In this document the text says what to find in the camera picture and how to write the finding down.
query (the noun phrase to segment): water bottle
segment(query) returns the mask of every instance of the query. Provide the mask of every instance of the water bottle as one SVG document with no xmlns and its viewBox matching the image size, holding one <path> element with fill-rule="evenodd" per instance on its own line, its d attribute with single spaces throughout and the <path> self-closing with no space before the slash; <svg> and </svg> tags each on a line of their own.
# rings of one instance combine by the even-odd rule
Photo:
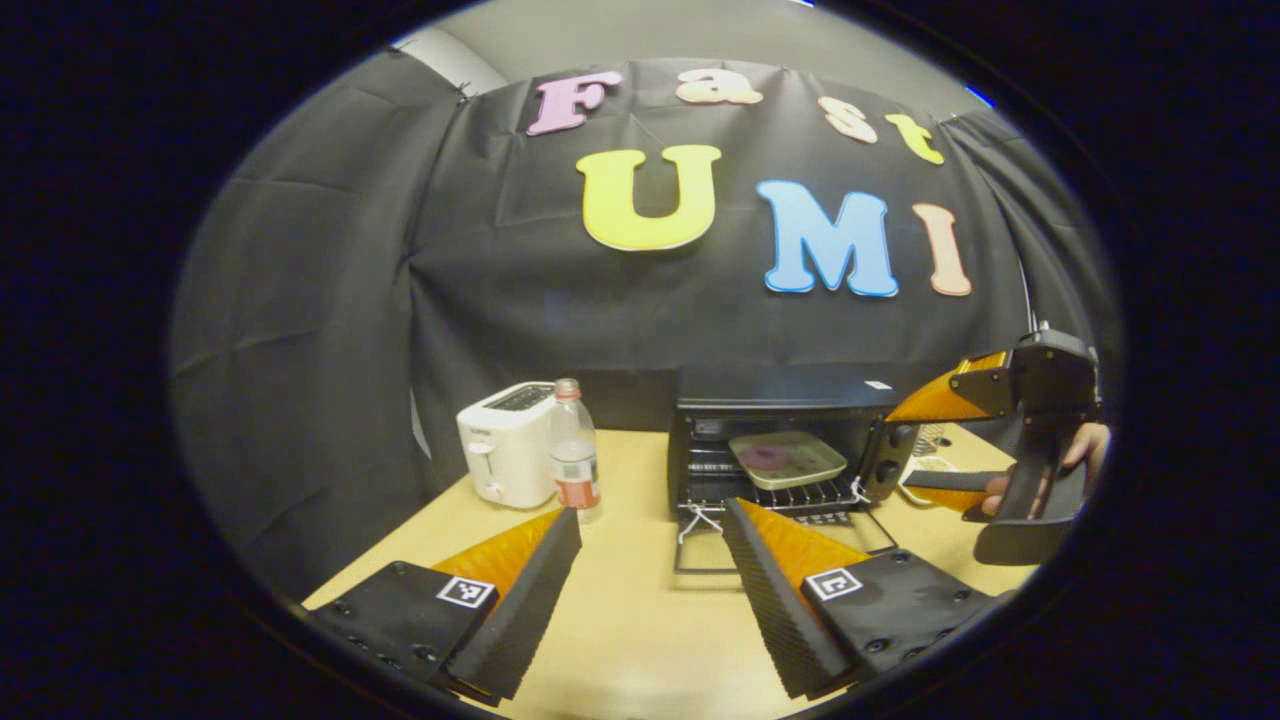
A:
<svg viewBox="0 0 1280 720">
<path fill-rule="evenodd" d="M 600 483 L 595 470 L 595 425 L 582 405 L 577 380 L 556 380 L 552 410 L 552 474 L 556 497 L 564 507 L 577 509 L 579 523 L 600 515 Z"/>
</svg>

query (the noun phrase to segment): human hand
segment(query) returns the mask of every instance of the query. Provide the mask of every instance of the human hand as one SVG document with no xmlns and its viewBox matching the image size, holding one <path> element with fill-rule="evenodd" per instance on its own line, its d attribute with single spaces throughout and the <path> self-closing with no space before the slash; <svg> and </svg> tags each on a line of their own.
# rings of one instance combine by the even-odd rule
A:
<svg viewBox="0 0 1280 720">
<path fill-rule="evenodd" d="M 1110 428 L 1101 423 L 1084 423 L 1075 432 L 1075 437 L 1071 439 L 1071 446 L 1066 448 L 1066 454 L 1062 455 L 1062 466 L 1068 469 L 1075 468 L 1080 460 L 1088 457 L 1084 482 L 1085 495 L 1088 495 L 1093 480 L 1098 477 L 1098 468 L 1102 466 L 1102 459 L 1106 457 L 1110 443 Z M 1005 491 L 1009 489 L 1009 477 L 1012 471 L 1014 466 L 1010 465 L 1006 474 L 996 475 L 987 483 L 988 497 L 982 501 L 982 511 L 987 515 L 995 515 L 1000 510 L 1000 502 L 1005 498 Z M 1036 501 L 1032 503 L 1028 518 L 1036 518 L 1041 505 L 1044 502 L 1044 495 L 1048 492 L 1050 471 L 1046 469 L 1044 474 L 1041 475 L 1039 489 L 1036 491 Z"/>
</svg>

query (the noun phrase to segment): orange plastic part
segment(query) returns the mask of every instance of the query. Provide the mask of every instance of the orange plastic part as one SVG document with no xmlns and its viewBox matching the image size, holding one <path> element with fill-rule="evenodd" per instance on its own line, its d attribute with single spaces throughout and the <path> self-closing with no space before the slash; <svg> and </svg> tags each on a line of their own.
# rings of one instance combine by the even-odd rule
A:
<svg viewBox="0 0 1280 720">
<path fill-rule="evenodd" d="M 1001 368 L 1007 355 L 1007 352 L 996 352 L 972 360 L 963 360 L 955 370 L 933 379 L 929 384 L 913 392 L 910 397 L 899 404 L 888 414 L 884 421 L 941 423 L 945 420 L 980 420 L 991 418 L 991 413 L 956 395 L 951 389 L 951 378 L 960 373 Z"/>
<path fill-rule="evenodd" d="M 736 498 L 746 510 L 746 516 L 764 538 L 765 547 L 773 555 L 774 562 L 782 569 L 787 578 L 787 584 L 796 591 L 796 596 L 805 603 L 814 618 L 818 616 L 809 601 L 800 593 L 800 584 L 809 575 L 835 570 L 855 562 L 861 562 L 870 557 L 865 552 L 854 550 L 847 544 L 836 542 L 813 528 L 806 528 L 800 523 L 778 515 L 772 510 L 765 510 L 754 502 Z"/>
<path fill-rule="evenodd" d="M 957 510 L 960 512 L 968 512 L 975 506 L 980 505 L 986 500 L 987 493 L 984 492 L 969 492 L 963 489 L 945 489 L 945 488 L 911 488 L 911 495 L 919 497 L 920 500 L 927 500 L 934 505 L 941 505 L 942 507 L 950 507 L 951 510 Z"/>
<path fill-rule="evenodd" d="M 498 589 L 498 605 L 516 584 L 516 578 L 525 570 L 538 544 L 543 542 L 547 530 L 559 516 L 561 510 L 552 510 L 504 530 L 492 538 L 474 544 L 462 552 L 431 565 L 431 570 L 448 573 L 468 580 L 493 583 Z"/>
</svg>

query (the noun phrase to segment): oven knob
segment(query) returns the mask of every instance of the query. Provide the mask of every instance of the oven knob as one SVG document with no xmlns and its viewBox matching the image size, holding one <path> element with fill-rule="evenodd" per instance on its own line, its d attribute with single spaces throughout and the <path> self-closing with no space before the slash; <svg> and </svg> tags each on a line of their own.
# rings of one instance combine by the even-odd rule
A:
<svg viewBox="0 0 1280 720">
<path fill-rule="evenodd" d="M 876 466 L 876 479 L 879 482 L 888 482 L 897 474 L 899 465 L 892 460 L 884 460 Z"/>
<path fill-rule="evenodd" d="M 888 443 L 890 443 L 890 446 L 892 446 L 892 447 L 900 447 L 904 442 L 906 442 L 908 438 L 911 437 L 913 432 L 915 432 L 915 427 L 914 425 L 899 425 L 899 427 L 893 428 L 888 433 Z"/>
</svg>

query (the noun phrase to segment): wooden table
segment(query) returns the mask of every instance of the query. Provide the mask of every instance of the wooden table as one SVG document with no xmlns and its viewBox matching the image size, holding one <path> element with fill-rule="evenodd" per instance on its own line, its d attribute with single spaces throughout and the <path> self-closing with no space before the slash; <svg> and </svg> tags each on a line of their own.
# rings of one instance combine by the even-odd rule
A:
<svg viewBox="0 0 1280 720">
<path fill-rule="evenodd" d="M 961 470 L 1005 469 L 1011 459 L 957 425 L 937 455 Z M 760 639 L 736 575 L 677 575 L 676 523 L 667 509 L 667 436 L 598 432 L 603 514 L 581 529 L 582 550 L 538 653 L 512 701 L 521 720 L 644 717 L 773 719 L 818 705 L 790 700 Z M 485 502 L 463 477 L 358 560 L 320 587 L 314 610 L 393 560 L 429 566 L 556 509 Z M 897 543 L 988 594 L 1020 585 L 1034 568 L 980 565 L 980 525 L 945 507 L 920 507 L 895 492 L 873 511 Z M 861 550 L 883 544 L 864 514 L 842 537 Z"/>
</svg>

